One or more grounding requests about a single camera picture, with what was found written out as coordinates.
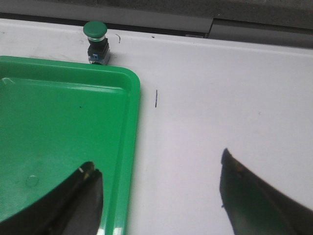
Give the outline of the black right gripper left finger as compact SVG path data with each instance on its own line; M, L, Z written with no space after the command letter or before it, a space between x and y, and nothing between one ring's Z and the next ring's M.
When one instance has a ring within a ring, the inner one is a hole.
M95 235L103 212L103 174L85 162L48 194L0 223L2 235Z

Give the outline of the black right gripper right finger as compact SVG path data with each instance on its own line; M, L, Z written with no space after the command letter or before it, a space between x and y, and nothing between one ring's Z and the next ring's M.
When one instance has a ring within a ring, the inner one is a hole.
M268 184L235 159L221 158L220 195L236 235L311 235L313 211Z

